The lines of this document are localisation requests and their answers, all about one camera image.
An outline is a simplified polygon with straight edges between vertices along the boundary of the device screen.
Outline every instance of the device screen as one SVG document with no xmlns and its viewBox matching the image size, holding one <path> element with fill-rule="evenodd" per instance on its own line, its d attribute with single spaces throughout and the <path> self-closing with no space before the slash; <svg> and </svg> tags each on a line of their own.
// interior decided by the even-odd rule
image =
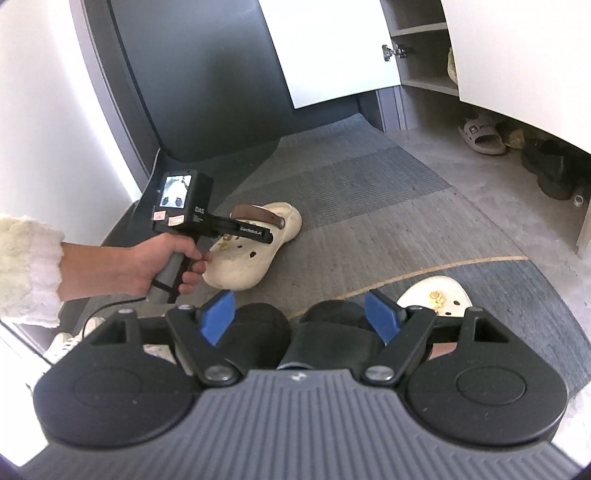
<svg viewBox="0 0 591 480">
<path fill-rule="evenodd" d="M 176 175 L 166 177 L 164 190 L 162 193 L 161 207 L 184 208 L 184 202 L 187 197 L 191 175 Z"/>
</svg>

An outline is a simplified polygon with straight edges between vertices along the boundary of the white logo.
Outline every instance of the white logo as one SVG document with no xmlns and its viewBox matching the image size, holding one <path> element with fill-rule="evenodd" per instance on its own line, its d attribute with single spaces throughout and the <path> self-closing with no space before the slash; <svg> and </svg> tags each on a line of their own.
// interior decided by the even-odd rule
<svg viewBox="0 0 591 480">
<path fill-rule="evenodd" d="M 251 230 L 249 228 L 244 228 L 243 226 L 240 227 L 241 232 L 250 232 L 255 233 L 256 235 L 262 235 L 262 232 L 257 232 L 256 230 Z"/>
<path fill-rule="evenodd" d="M 304 372 L 298 372 L 291 376 L 291 379 L 295 380 L 296 382 L 303 382 L 306 378 L 308 378 L 308 375 L 306 375 Z"/>
</svg>

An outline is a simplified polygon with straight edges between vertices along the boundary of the fluffy sleeve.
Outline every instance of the fluffy sleeve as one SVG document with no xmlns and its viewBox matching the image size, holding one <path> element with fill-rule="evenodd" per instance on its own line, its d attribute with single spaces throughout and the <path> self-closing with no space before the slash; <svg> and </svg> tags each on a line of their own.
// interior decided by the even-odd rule
<svg viewBox="0 0 591 480">
<path fill-rule="evenodd" d="M 62 232 L 30 218 L 0 217 L 0 318 L 57 327 Z"/>
</svg>

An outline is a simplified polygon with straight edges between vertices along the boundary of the device handle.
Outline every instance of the device handle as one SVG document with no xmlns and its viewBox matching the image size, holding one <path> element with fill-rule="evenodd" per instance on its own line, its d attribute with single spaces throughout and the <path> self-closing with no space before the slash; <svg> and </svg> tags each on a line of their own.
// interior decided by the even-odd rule
<svg viewBox="0 0 591 480">
<path fill-rule="evenodd" d="M 146 299 L 150 303 L 174 303 L 179 295 L 178 286 L 189 267 L 190 258 L 181 253 L 172 254 L 166 266 L 154 277 Z"/>
</svg>

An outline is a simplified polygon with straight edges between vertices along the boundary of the brown heel strap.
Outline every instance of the brown heel strap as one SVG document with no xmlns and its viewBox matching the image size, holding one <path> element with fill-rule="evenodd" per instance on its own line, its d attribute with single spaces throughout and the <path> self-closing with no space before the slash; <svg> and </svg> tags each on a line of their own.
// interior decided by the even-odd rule
<svg viewBox="0 0 591 480">
<path fill-rule="evenodd" d="M 285 219 L 283 217 L 255 205 L 236 205 L 230 217 L 236 220 L 255 220 L 257 222 L 270 223 L 278 229 L 285 227 Z"/>
</svg>

